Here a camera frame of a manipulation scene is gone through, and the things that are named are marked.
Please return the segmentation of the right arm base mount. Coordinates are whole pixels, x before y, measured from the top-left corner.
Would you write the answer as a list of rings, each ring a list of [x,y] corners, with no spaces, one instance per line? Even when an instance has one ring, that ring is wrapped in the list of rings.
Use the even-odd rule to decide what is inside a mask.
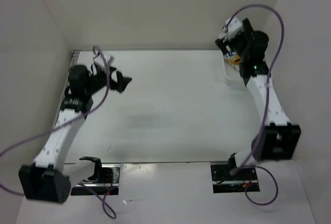
[[[213,193],[259,192],[259,182],[254,168],[244,169],[234,176],[230,175],[227,163],[211,163]]]

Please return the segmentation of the white plastic basket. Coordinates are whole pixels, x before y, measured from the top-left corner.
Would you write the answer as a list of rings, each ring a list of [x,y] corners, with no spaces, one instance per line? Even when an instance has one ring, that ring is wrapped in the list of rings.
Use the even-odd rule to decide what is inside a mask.
[[[239,71],[236,71],[230,65],[228,65],[224,61],[224,59],[223,59],[223,75],[227,86],[236,89],[245,89],[245,84],[240,76]]]

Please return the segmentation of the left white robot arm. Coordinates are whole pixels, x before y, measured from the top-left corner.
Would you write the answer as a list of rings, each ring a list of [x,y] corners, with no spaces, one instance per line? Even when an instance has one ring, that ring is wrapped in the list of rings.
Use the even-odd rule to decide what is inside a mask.
[[[64,203],[74,186],[84,180],[95,183],[102,179],[103,169],[100,158],[83,156],[72,172],[63,172],[69,149],[79,129],[91,113],[92,96],[105,86],[122,93],[132,81],[117,68],[109,66],[109,73],[116,73],[116,80],[107,76],[100,65],[95,64],[96,73],[90,73],[85,65],[75,65],[68,74],[60,112],[45,146],[31,165],[22,165],[19,179],[24,195],[29,200]]]

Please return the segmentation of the white teal yellow patterned shorts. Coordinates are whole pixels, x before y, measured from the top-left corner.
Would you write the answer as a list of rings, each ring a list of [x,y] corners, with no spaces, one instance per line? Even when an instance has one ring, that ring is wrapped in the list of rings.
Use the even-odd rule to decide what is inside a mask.
[[[240,57],[238,56],[237,53],[229,51],[223,56],[224,61],[230,65],[233,69],[236,71],[239,71],[239,66],[240,66]]]

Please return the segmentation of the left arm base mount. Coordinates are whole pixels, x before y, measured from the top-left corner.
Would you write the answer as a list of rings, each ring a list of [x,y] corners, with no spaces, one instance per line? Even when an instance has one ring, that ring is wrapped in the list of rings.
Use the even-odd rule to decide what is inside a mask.
[[[98,178],[90,176],[84,179],[81,184],[92,189],[99,196],[104,194],[107,196],[118,195],[120,170],[120,164],[104,163]]]

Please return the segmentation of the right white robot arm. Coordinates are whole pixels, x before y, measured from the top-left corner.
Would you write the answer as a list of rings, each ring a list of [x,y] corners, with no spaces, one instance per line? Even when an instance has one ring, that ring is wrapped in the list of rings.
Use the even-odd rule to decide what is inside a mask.
[[[249,20],[227,20],[215,43],[225,62],[238,66],[244,87],[251,93],[261,127],[250,150],[233,153],[227,166],[228,176],[240,178],[248,166],[266,161],[291,160],[301,135],[299,124],[285,114],[276,95],[270,67],[265,62],[268,35],[255,31]]]

